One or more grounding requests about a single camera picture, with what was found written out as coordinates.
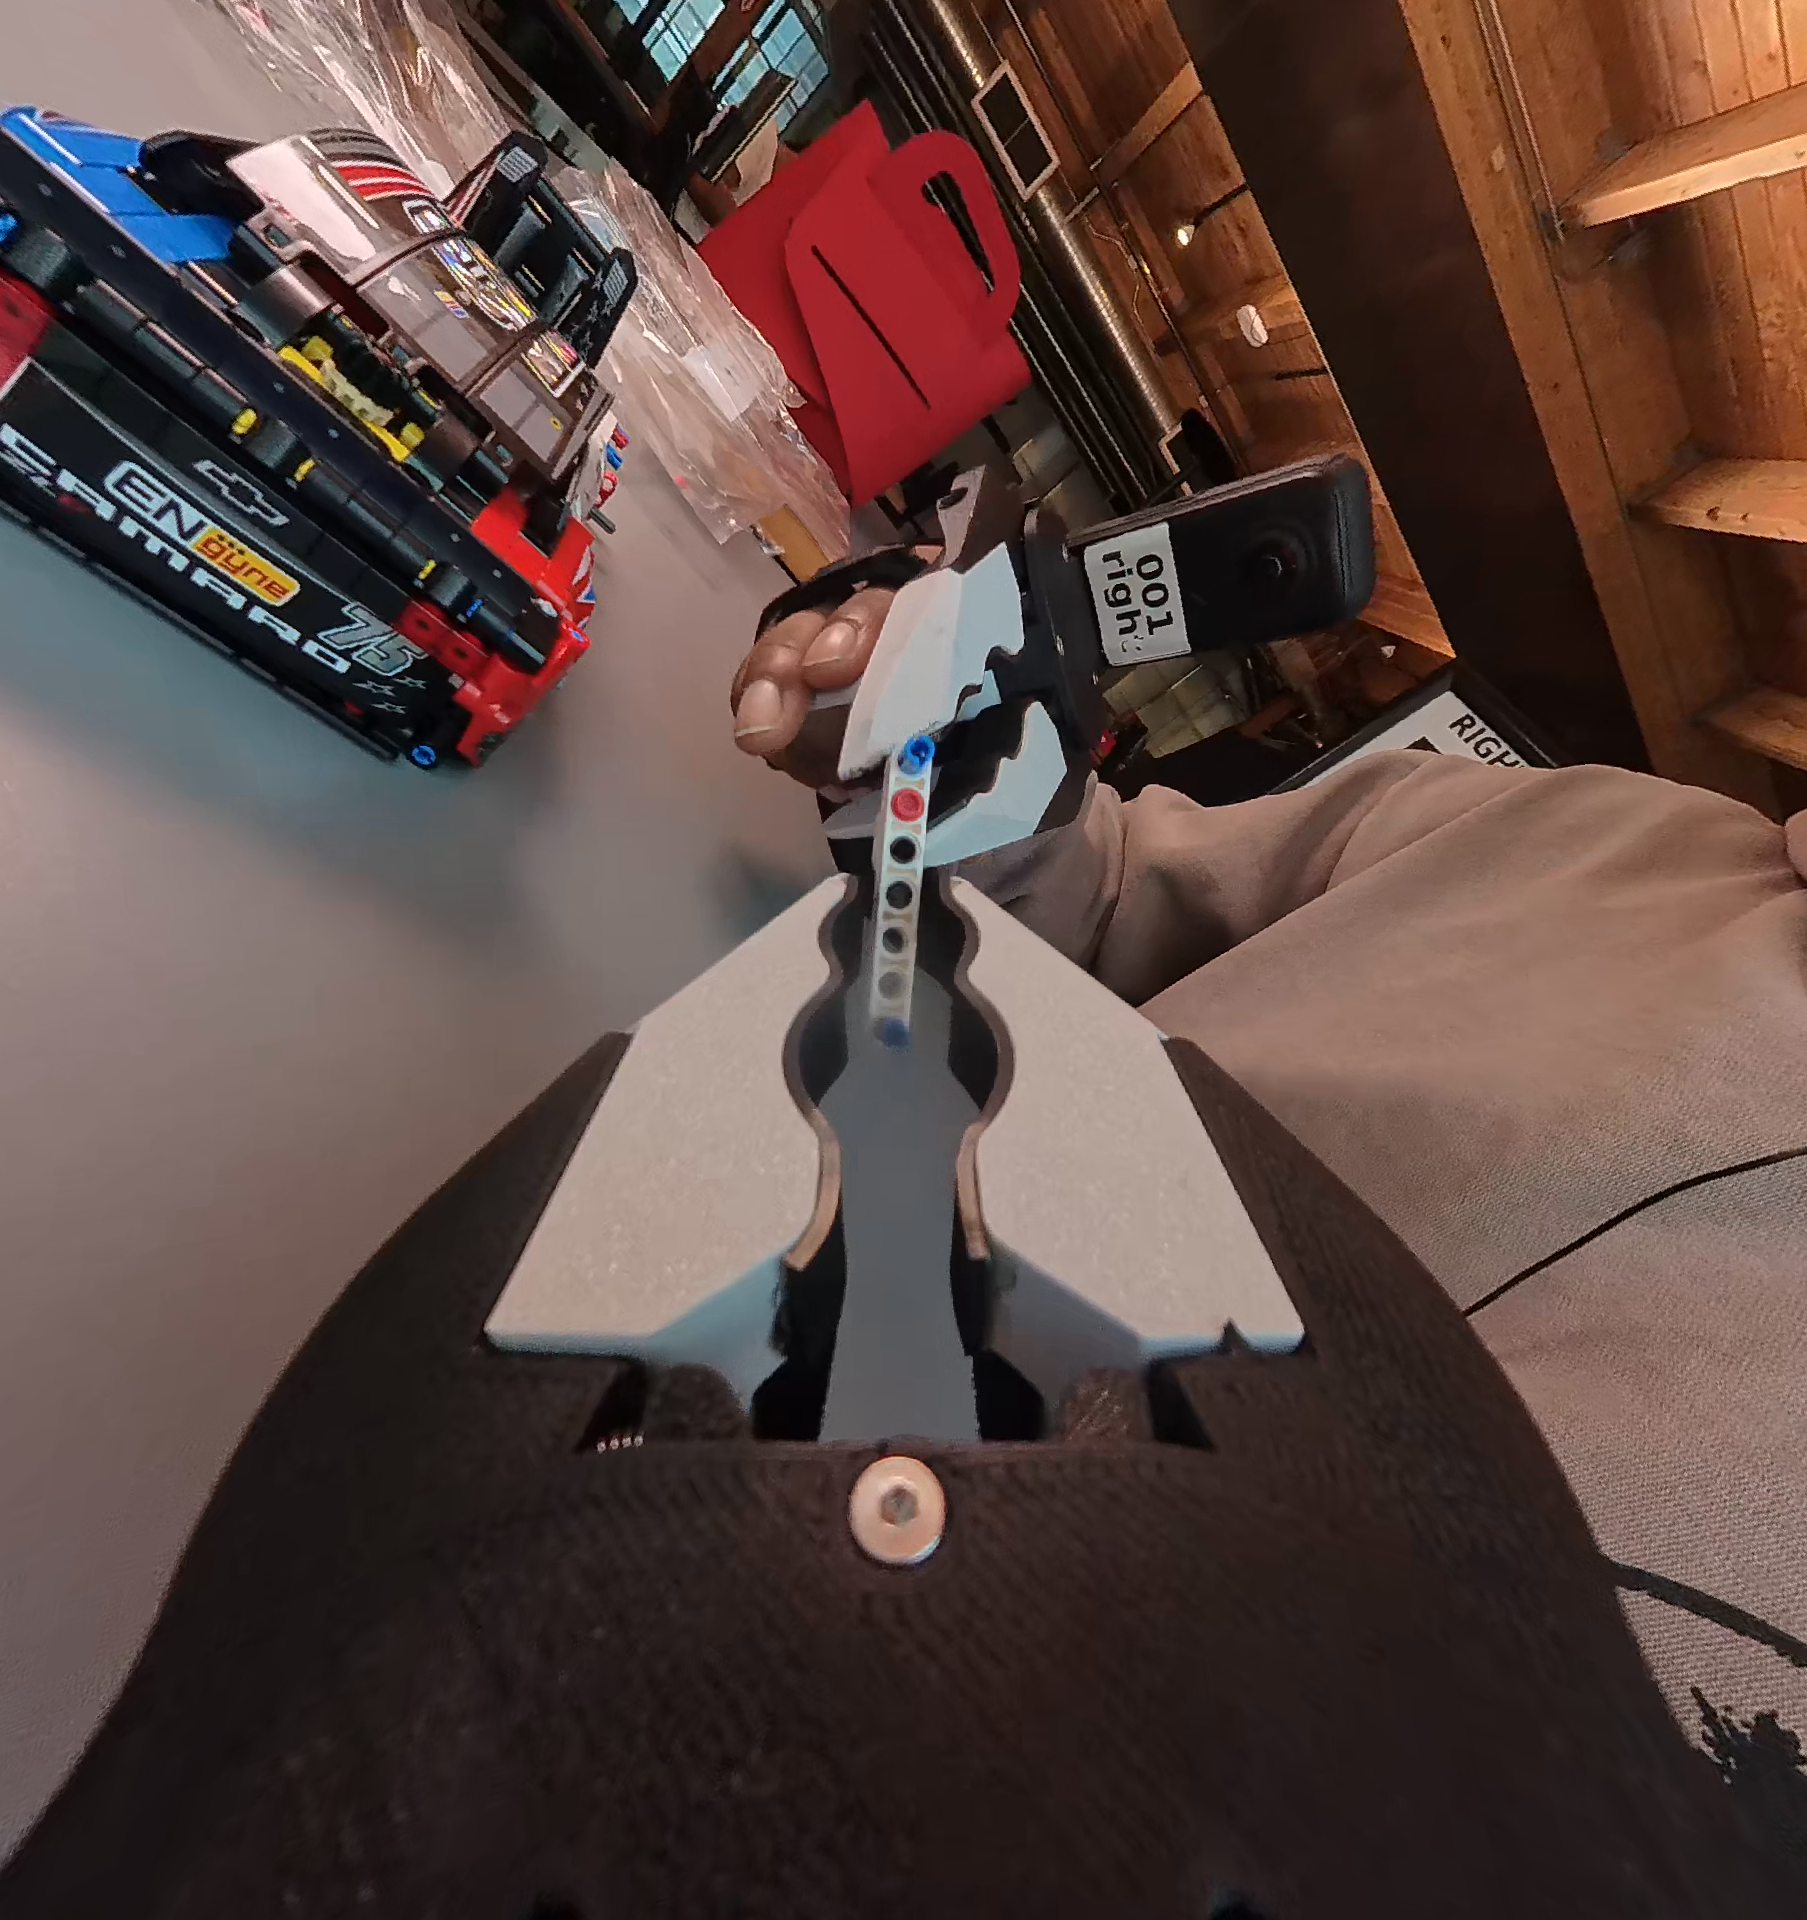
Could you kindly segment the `person's right forearm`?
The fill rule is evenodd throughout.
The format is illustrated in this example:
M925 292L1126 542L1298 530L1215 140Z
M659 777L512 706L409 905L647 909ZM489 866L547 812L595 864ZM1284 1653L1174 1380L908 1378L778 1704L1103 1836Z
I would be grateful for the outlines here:
M1013 921L1141 1006L1308 909L1353 933L1447 906L1537 909L1554 881L1648 906L1653 881L1807 885L1807 810L1778 825L1751 805L1614 767L1489 768L1387 752L1247 805L1163 787L1118 803L1093 785L1078 816L961 878Z

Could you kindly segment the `white brick beam with pins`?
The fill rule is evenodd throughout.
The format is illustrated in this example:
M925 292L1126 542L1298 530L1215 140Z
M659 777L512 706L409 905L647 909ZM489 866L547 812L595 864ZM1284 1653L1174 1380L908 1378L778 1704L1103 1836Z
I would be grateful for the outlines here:
M871 830L866 1010L874 1040L905 1049L913 1030L915 948L936 744L910 735L888 758Z

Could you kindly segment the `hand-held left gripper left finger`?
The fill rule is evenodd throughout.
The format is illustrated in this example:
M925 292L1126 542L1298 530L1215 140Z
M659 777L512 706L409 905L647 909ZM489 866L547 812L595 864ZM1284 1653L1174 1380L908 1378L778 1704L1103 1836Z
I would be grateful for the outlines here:
M703 1368L755 1432L820 1432L845 1293L857 883L810 890L647 1014L482 1325L513 1354Z

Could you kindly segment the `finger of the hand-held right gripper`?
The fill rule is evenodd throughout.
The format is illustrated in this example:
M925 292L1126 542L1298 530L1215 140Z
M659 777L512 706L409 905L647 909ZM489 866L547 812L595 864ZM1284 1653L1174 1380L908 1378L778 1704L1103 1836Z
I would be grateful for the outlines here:
M838 742L838 780L862 781L912 737L936 740L983 690L995 655L1023 646L1009 543L965 569L936 566L896 589Z
M825 835L847 873L902 875L948 869L1069 822L1082 805L1089 760L1065 745L1046 706L980 706L926 735L919 816L905 822L886 798L894 758L838 774L849 708L820 714Z

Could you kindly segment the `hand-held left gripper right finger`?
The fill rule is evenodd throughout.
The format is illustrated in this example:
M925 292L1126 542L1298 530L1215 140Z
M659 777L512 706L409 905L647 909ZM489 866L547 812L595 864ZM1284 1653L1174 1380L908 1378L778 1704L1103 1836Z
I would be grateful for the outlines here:
M1303 1322L1165 1035L961 878L955 1002L992 1080L958 1154L983 1350L1049 1417L1091 1374L1238 1345L1290 1355Z

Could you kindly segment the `brick-built toy race car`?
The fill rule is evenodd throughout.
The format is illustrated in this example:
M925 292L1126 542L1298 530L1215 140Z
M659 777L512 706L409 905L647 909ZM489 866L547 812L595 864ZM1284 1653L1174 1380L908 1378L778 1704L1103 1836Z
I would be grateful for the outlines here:
M445 197L356 128L0 111L0 509L384 760L479 767L586 652L637 292L547 146Z

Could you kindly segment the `pile of clear plastic bags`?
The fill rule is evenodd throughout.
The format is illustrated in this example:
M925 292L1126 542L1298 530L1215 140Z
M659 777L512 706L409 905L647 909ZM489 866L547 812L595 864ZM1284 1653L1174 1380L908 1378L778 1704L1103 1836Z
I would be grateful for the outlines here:
M716 542L755 531L799 569L845 558L851 510L799 433L796 391L659 205L526 79L495 84L461 4L220 3L248 56L312 126L377 133L452 187L506 132L551 146L560 198L632 252L637 292L600 364L610 410Z

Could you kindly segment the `framed marker poster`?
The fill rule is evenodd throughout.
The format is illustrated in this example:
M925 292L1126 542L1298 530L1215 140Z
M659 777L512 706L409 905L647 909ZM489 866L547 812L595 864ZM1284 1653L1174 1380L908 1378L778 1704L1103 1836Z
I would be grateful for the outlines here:
M1458 757L1490 768L1559 767L1523 716L1482 674L1453 661L1342 744L1273 784L1270 795L1297 794L1354 760L1393 752Z

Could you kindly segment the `red felt bag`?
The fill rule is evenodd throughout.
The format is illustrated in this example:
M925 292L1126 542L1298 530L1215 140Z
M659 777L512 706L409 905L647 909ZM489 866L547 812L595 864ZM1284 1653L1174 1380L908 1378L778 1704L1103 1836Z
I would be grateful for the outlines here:
M1012 337L1019 255L958 133L890 149L862 102L699 244L796 391L790 418L866 506L1032 379Z

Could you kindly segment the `silver ventilation duct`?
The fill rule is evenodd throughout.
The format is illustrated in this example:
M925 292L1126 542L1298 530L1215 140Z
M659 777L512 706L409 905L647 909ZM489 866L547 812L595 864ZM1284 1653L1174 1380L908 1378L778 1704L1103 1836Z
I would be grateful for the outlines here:
M1037 276L1044 286L1044 298L1074 331L1074 346L1065 352L1067 364L1085 393L1097 393L1107 412L1107 431L1126 452L1134 490L1162 487L1175 470L1169 452L1183 408L1160 374L1123 286L1107 276L1086 229L1086 215L1072 213L1062 172L1032 201L1017 201L972 114L972 97L1007 59L985 33L972 4L912 3L900 10L921 47L921 60L936 78L951 126L983 140L995 180L1007 197L1012 228L1039 263Z

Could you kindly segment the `large paned window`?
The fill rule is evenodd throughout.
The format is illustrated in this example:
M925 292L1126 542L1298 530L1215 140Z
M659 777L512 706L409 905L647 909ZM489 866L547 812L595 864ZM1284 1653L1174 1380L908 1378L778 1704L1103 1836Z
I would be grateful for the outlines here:
M708 81L735 102L770 73L792 81L802 106L826 79L826 12L811 3L576 3L576 17L639 87L673 84L694 59L720 54Z

